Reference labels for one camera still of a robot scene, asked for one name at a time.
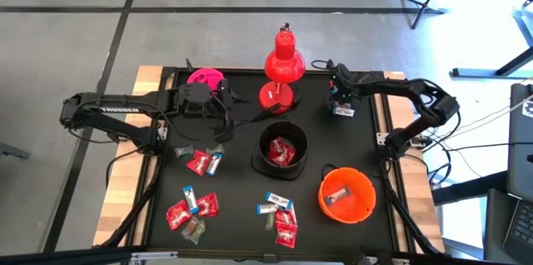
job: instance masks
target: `wooden table frame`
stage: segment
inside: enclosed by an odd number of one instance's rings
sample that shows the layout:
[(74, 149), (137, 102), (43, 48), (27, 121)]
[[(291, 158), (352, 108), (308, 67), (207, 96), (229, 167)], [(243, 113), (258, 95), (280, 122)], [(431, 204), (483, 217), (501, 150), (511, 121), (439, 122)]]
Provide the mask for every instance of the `wooden table frame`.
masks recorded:
[[(137, 80), (133, 87), (132, 95), (143, 95), (150, 91), (156, 91), (162, 76), (162, 66), (140, 66), (137, 73)], [(385, 72), (386, 78), (404, 79), (403, 72)], [(172, 79), (167, 80), (166, 88), (172, 84)], [(380, 132), (386, 131), (386, 113), (383, 111), (381, 95), (375, 95), (377, 116), (379, 118)], [(404, 97), (388, 96), (392, 125), (394, 128), (403, 128), (414, 120), (411, 103)], [(126, 123), (137, 127), (149, 126), (152, 120), (142, 114), (128, 114)], [(131, 142), (121, 142), (118, 145), (117, 156), (134, 149)], [(416, 148), (410, 148), (407, 152), (410, 155), (422, 158), (421, 151)], [(137, 184), (141, 176), (143, 155), (134, 153), (128, 157), (117, 160), (112, 168), (109, 186), (107, 187), (106, 196), (103, 201), (100, 219), (97, 225), (97, 231), (93, 244), (101, 244), (106, 241), (113, 231), (120, 225), (122, 220), (132, 209), (137, 191)], [(153, 168), (157, 161), (156, 157), (151, 157), (148, 172), (146, 175), (145, 185), (152, 178)], [(431, 196), (431, 189), (427, 180), (426, 168), (420, 161), (414, 158), (402, 157), (400, 159), (401, 175), (404, 181), (409, 214), (413, 217), (416, 224), (430, 242), (440, 251), (444, 252), (444, 245), (441, 238), (441, 230), (436, 217), (435, 206)], [(394, 172), (391, 171), (392, 186), (394, 184)], [(147, 205), (143, 208), (137, 219), (135, 233), (132, 244), (141, 244), (142, 232), (147, 219)], [(398, 235), (398, 244), (400, 251), (407, 252), (407, 241), (405, 230), (400, 216), (395, 213), (396, 232)]]

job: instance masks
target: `red candy wrapper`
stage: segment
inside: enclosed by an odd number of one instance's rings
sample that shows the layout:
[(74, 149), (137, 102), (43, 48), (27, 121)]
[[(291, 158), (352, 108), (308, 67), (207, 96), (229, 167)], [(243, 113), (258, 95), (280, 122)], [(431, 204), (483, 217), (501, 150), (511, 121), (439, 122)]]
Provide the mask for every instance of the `red candy wrapper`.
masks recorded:
[(268, 157), (281, 167), (288, 166), (295, 154), (296, 150), (294, 147), (287, 144), (286, 140), (282, 137), (277, 137), (270, 142)]
[(275, 220), (276, 228), (278, 228), (278, 226), (282, 224), (296, 225), (296, 220), (294, 220), (292, 213), (286, 210), (283, 210), (283, 211), (277, 210), (276, 213), (274, 214), (274, 220)]
[(187, 162), (187, 167), (198, 175), (203, 175), (210, 160), (211, 156), (209, 154), (195, 149), (192, 160)]
[(216, 216), (218, 214), (218, 201), (216, 193), (209, 193), (204, 197), (197, 199), (198, 207), (200, 211), (198, 216)]
[(192, 214), (185, 200), (182, 200), (170, 207), (167, 211), (167, 221), (170, 229), (173, 231), (179, 228), (185, 221), (191, 219)]
[(275, 243), (288, 248), (294, 248), (296, 246), (296, 233), (298, 232), (298, 227), (291, 224), (280, 223), (276, 228), (277, 237)]

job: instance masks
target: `black tabletop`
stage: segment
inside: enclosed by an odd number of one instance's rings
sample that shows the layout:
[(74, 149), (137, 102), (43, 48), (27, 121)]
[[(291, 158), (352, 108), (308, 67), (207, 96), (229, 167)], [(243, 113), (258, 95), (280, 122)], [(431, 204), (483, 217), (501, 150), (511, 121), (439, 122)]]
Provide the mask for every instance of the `black tabletop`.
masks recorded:
[[(232, 110), (235, 119), (249, 118), (261, 111), (258, 93), (268, 81), (261, 71), (224, 72), (230, 85), (250, 102), (238, 103)], [(187, 76), (181, 75), (184, 83)], [(332, 115), (325, 107), (329, 91), (327, 75), (306, 73), (296, 84), (301, 101), (290, 112), (262, 122), (236, 128), (234, 138), (224, 143), (226, 153), (214, 177), (200, 177), (186, 167), (187, 158), (177, 159), (174, 148), (193, 144), (195, 148), (214, 147), (214, 142), (190, 143), (169, 132), (162, 176), (152, 210), (147, 245), (153, 248), (197, 249), (224, 252), (255, 253), (350, 253), (363, 246), (366, 251), (391, 250), (387, 232), (389, 218), (381, 181), (377, 177), (380, 162), (376, 154), (371, 104), (368, 98), (356, 104), (354, 117)], [(306, 132), (309, 149), (301, 176), (294, 181), (276, 180), (255, 172), (251, 166), (252, 150), (266, 126), (277, 120), (291, 120)], [(184, 133), (201, 137), (212, 130), (201, 119), (177, 118), (173, 123)], [(317, 201), (324, 164), (352, 167), (365, 173), (376, 190), (376, 207), (364, 222), (343, 224), (327, 217)], [(179, 229), (172, 231), (167, 224), (167, 209), (184, 199), (182, 188), (192, 185), (196, 197), (215, 192), (220, 205), (216, 217), (201, 217), (206, 231), (200, 243), (186, 241)], [(290, 249), (274, 243), (276, 231), (265, 231), (266, 215), (257, 215), (256, 205), (265, 202), (272, 192), (293, 200), (298, 220), (296, 247)]]

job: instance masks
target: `black bowl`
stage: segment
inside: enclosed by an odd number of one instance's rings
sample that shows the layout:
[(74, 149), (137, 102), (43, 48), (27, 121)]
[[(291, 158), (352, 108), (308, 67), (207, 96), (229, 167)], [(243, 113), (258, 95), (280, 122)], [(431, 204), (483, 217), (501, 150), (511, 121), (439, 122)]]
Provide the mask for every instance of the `black bowl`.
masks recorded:
[[(271, 161), (268, 158), (268, 151), (270, 149), (270, 142), (275, 138), (282, 137), (285, 138), (292, 146), (296, 149), (296, 153), (292, 158), (289, 165), (282, 167), (275, 162)], [(307, 135), (296, 124), (288, 121), (275, 122), (268, 127), (265, 131), (262, 132), (259, 137), (259, 153), (262, 157), (262, 160), (267, 164), (271, 169), (286, 172), (294, 168), (298, 168), (301, 163), (306, 161), (307, 155)]]

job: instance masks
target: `lamp base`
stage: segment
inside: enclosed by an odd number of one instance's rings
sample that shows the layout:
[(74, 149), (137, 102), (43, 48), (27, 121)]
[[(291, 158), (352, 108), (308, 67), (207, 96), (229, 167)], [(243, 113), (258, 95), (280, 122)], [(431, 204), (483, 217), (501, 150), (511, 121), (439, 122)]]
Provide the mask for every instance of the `lamp base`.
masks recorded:
[(274, 114), (281, 114), (287, 112), (294, 103), (294, 92), (291, 86), (287, 84), (280, 84), (280, 92), (276, 94), (277, 82), (268, 82), (259, 91), (259, 103), (261, 108), (266, 110), (275, 104), (279, 103), (281, 106), (272, 111)]

